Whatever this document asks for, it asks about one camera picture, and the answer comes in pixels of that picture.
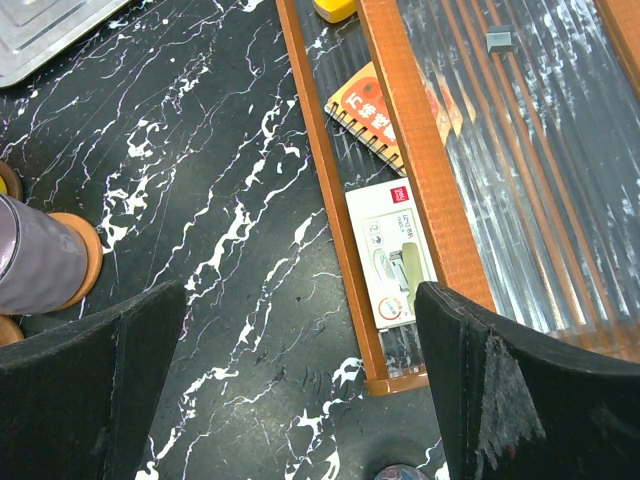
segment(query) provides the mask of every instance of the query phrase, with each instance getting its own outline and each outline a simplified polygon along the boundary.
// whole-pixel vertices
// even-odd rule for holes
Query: round wooden base
[[[102,243],[100,243],[100,237],[98,237],[96,230],[84,218],[72,213],[62,212],[50,213],[49,216],[76,231],[78,235],[82,237],[82,240],[87,247],[88,263],[84,281],[76,294],[71,297],[68,302],[57,309],[63,310],[82,300],[98,280],[98,275],[102,268]]]
[[[20,327],[11,318],[0,315],[0,347],[24,340]]]
[[[24,198],[22,181],[15,170],[6,163],[0,162],[0,177],[2,177],[2,183],[4,183],[4,187],[7,190],[7,195],[21,202]]]

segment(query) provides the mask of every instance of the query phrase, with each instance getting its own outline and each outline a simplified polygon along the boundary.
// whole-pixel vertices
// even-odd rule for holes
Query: black marble floor
[[[429,390],[365,391],[271,0],[133,2],[0,98],[29,205],[103,241],[95,289],[58,315],[186,286],[137,480],[448,478]]]

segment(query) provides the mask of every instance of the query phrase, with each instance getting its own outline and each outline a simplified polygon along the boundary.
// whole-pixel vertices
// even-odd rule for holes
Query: gray block
[[[513,27],[494,25],[487,31],[487,51],[489,53],[513,52],[516,48]]]

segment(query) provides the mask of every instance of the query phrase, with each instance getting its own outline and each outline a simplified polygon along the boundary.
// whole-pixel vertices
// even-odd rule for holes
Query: metal tray
[[[131,0],[0,0],[0,87],[13,85]]]

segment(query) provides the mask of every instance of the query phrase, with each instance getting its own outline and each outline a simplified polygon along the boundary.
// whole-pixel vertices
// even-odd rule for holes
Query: purple cup
[[[78,233],[0,194],[0,314],[59,308],[80,289],[87,263]]]

